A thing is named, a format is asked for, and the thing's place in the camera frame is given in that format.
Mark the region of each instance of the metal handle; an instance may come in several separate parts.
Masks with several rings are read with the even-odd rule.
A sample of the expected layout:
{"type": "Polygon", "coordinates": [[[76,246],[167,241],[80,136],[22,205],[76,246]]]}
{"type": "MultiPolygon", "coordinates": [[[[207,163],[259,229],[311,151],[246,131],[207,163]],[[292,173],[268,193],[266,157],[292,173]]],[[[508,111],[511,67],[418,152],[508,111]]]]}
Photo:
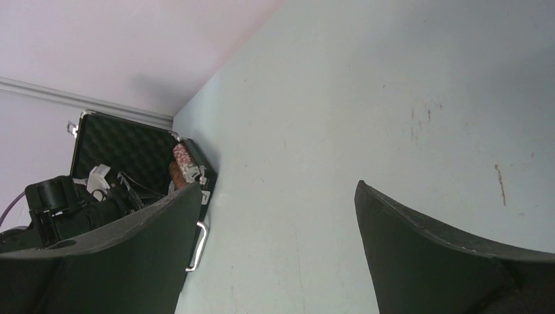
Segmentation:
{"type": "Polygon", "coordinates": [[[185,271],[188,273],[194,272],[198,267],[198,264],[200,263],[200,257],[204,252],[204,245],[206,244],[206,238],[208,237],[208,226],[206,226],[204,222],[197,221],[196,226],[200,228],[200,230],[202,231],[202,235],[200,237],[200,241],[198,242],[196,252],[194,253],[193,265],[185,269],[185,271]]]}

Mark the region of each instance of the white wall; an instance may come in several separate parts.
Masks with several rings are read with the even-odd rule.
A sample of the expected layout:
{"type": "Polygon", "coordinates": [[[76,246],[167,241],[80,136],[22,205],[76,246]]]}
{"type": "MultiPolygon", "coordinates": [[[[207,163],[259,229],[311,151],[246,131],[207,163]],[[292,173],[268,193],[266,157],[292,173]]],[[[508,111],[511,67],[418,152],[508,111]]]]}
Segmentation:
{"type": "Polygon", "coordinates": [[[1,0],[0,77],[175,115],[282,0],[1,0]]]}
{"type": "MultiPolygon", "coordinates": [[[[75,138],[65,126],[82,110],[0,92],[0,212],[29,184],[68,175],[75,138]]],[[[0,231],[31,221],[23,198],[0,231]]]]}
{"type": "Polygon", "coordinates": [[[220,174],[177,312],[377,313],[359,179],[555,252],[554,13],[540,0],[286,3],[175,117],[220,174]]]}

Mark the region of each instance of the open case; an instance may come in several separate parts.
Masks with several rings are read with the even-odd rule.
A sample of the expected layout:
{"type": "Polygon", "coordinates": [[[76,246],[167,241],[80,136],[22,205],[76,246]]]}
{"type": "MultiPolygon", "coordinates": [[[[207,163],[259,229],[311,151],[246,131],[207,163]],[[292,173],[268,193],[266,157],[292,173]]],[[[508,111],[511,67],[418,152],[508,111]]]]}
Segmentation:
{"type": "Polygon", "coordinates": [[[81,114],[75,135],[70,176],[86,179],[99,164],[124,171],[132,179],[167,194],[171,183],[168,166],[174,161],[173,148],[182,143],[203,171],[200,221],[204,221],[217,175],[192,139],[179,134],[94,111],[81,114]]]}
{"type": "Polygon", "coordinates": [[[9,230],[0,241],[0,290],[5,292],[0,294],[0,313],[174,313],[187,273],[198,267],[206,244],[204,219],[216,173],[193,140],[167,130],[86,111],[74,134],[71,176],[26,188],[29,204],[36,201],[48,209],[35,215],[46,218],[34,220],[40,223],[27,230],[9,230]],[[168,166],[179,143],[202,176],[168,195],[168,166]],[[65,208],[72,199],[55,192],[68,191],[75,179],[89,178],[100,164],[125,172],[159,197],[98,225],[94,220],[107,221],[108,212],[93,207],[111,200],[57,211],[52,200],[65,208]],[[84,217],[79,221],[91,230],[58,237],[63,228],[75,229],[75,217],[84,217]],[[41,232],[44,226],[53,227],[41,232]],[[56,234],[53,244],[41,246],[44,231],[56,234]]]}

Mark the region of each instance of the black carrying case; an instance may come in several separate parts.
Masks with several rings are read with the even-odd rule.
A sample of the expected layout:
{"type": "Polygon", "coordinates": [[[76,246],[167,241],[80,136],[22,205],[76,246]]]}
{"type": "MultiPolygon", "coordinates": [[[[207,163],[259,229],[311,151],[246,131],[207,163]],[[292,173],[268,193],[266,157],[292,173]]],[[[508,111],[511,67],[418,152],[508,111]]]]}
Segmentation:
{"type": "Polygon", "coordinates": [[[192,139],[183,139],[173,131],[108,114],[84,111],[77,126],[70,175],[74,179],[86,179],[93,167],[105,164],[165,195],[171,182],[168,167],[175,160],[173,148],[180,142],[204,171],[199,217],[199,221],[204,221],[217,174],[192,139]]]}
{"type": "Polygon", "coordinates": [[[0,314],[174,314],[201,201],[189,184],[56,247],[0,254],[0,314]]]}

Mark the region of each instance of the scuff mark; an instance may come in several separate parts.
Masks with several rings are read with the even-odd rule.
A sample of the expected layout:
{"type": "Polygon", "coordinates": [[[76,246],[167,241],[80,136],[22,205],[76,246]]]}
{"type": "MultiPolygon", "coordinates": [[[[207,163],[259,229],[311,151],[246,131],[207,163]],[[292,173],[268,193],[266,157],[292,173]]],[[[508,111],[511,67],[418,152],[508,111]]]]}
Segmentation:
{"type": "Polygon", "coordinates": [[[298,253],[298,238],[296,236],[296,227],[295,227],[295,245],[296,245],[296,263],[298,266],[298,282],[300,284],[300,293],[302,295],[302,312],[306,312],[306,304],[304,301],[304,288],[302,286],[302,276],[300,275],[300,257],[298,253]]]}
{"type": "Polygon", "coordinates": [[[527,160],[527,161],[523,161],[523,160],[518,160],[516,163],[514,164],[509,164],[509,167],[514,167],[517,170],[520,171],[527,171],[530,169],[531,166],[531,161],[527,160]]]}
{"type": "Polygon", "coordinates": [[[347,311],[345,311],[345,313],[343,313],[343,314],[349,313],[349,311],[351,311],[351,308],[352,308],[352,307],[353,307],[353,304],[349,305],[349,308],[348,308],[347,311]]]}
{"type": "Polygon", "coordinates": [[[231,286],[231,296],[233,297],[233,302],[235,303],[235,314],[237,314],[237,298],[235,297],[235,289],[231,286]]]}
{"type": "Polygon", "coordinates": [[[139,13],[139,11],[147,4],[147,0],[144,0],[143,3],[141,3],[135,10],[133,10],[133,12],[131,13],[131,15],[129,15],[129,17],[127,18],[127,21],[131,20],[135,15],[137,15],[137,13],[139,13]]]}
{"type": "Polygon", "coordinates": [[[476,250],[471,250],[471,249],[467,249],[466,247],[461,247],[461,249],[466,250],[466,251],[471,251],[471,252],[476,252],[476,250]]]}
{"type": "Polygon", "coordinates": [[[316,144],[316,146],[314,146],[313,149],[316,149],[316,147],[320,146],[320,144],[321,144],[323,141],[325,141],[325,140],[328,138],[328,136],[329,136],[329,133],[326,134],[326,136],[325,136],[323,139],[321,139],[320,142],[318,142],[318,144],[316,144]]]}
{"type": "Polygon", "coordinates": [[[503,175],[498,164],[495,164],[495,170],[497,170],[497,179],[499,180],[499,185],[501,186],[501,197],[503,198],[503,206],[507,206],[507,198],[505,197],[505,188],[503,187],[503,175]]]}
{"type": "Polygon", "coordinates": [[[160,0],[156,1],[156,18],[154,19],[154,26],[158,28],[158,21],[160,20],[160,0]]]}

